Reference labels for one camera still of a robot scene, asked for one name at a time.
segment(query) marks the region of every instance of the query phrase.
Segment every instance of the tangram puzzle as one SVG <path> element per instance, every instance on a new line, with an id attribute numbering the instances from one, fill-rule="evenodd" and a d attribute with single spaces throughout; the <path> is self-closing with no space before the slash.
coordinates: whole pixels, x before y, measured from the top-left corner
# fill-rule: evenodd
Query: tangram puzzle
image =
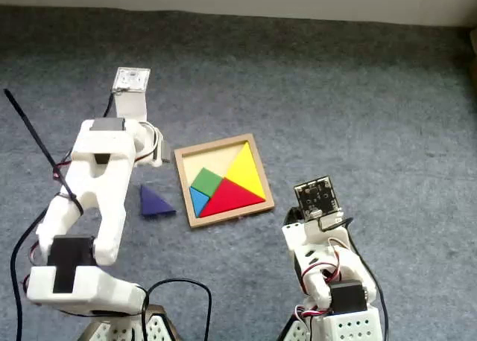
<path id="1" fill-rule="evenodd" d="M 191 227 L 274 207 L 252 134 L 175 150 Z"/>

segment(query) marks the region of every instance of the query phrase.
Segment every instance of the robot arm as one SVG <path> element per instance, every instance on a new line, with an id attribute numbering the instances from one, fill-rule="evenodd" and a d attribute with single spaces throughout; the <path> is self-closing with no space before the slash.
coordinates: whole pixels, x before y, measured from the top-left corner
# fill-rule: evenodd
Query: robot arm
<path id="1" fill-rule="evenodd" d="M 303 292 L 303 306 L 279 340 L 382 341 L 376 284 L 352 251 L 343 213 L 328 176 L 295 187 L 304 223 L 283 226 Z"/>
<path id="2" fill-rule="evenodd" d="M 82 123 L 66 181 L 85 211 L 97 207 L 101 213 L 93 253 L 98 264 L 116 261 L 126 217 L 124 199 L 133 167 L 139 163 L 160 166 L 164 143 L 159 130 L 145 122 L 99 118 Z M 45 257 L 54 236 L 66 234 L 80 217 L 76 205 L 63 197 L 65 194 L 63 187 L 37 229 Z"/>
<path id="3" fill-rule="evenodd" d="M 113 92 L 120 92 L 116 96 L 117 118 L 81 124 L 65 180 L 84 211 L 99 209 L 101 225 L 96 237 L 68 235 L 80 212 L 61 188 L 37 228 L 46 265 L 31 269 L 27 297 L 32 302 L 83 315 L 141 312 L 144 290 L 112 277 L 98 265 L 116 261 L 133 168 L 140 164 L 159 167 L 170 156 L 161 132 L 138 120 L 146 116 L 145 71 L 148 73 L 137 68 L 118 70 L 113 87 Z"/>

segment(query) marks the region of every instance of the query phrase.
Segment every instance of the carpet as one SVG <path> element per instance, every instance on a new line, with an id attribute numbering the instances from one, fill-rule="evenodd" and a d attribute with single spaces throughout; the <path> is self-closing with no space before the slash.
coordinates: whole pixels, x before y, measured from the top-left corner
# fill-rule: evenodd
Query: carpet
<path id="1" fill-rule="evenodd" d="M 477 336 L 477 106 L 466 30 L 179 12 L 0 7 L 0 86 L 59 159 L 99 116 L 118 66 L 151 68 L 148 119 L 173 148 L 253 133 L 276 208 L 191 230 L 174 164 L 134 170 L 117 262 L 145 287 L 196 278 L 213 293 L 210 340 L 275 340 L 302 293 L 281 225 L 293 186 L 330 175 L 388 304 L 392 340 Z M 23 123 L 0 98 L 3 340 L 16 311 L 10 251 L 58 191 Z M 140 216 L 145 183 L 177 208 Z M 95 234 L 88 211 L 73 233 Z M 29 271 L 21 250 L 19 278 Z M 201 340 L 206 295 L 165 285 L 185 340 Z M 24 340 L 75 340 L 87 319 L 24 300 Z"/>

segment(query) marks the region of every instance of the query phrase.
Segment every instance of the black circuit board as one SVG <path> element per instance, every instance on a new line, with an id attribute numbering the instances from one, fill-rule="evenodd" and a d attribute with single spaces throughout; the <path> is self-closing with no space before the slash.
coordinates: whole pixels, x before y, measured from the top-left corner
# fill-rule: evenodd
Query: black circuit board
<path id="1" fill-rule="evenodd" d="M 339 211 L 340 206 L 329 176 L 302 183 L 295 186 L 294 190 L 305 220 L 314 219 L 311 216 L 313 211 L 315 214 L 318 212 L 319 217 Z"/>

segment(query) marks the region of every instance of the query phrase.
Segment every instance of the green square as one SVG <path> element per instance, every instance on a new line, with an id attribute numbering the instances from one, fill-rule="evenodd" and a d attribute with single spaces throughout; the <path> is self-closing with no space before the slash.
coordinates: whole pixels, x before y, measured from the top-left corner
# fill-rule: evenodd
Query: green square
<path id="1" fill-rule="evenodd" d="M 212 197 L 217 187 L 221 184 L 222 178 L 219 175 L 202 168 L 192 183 L 193 188 L 203 194 Z"/>

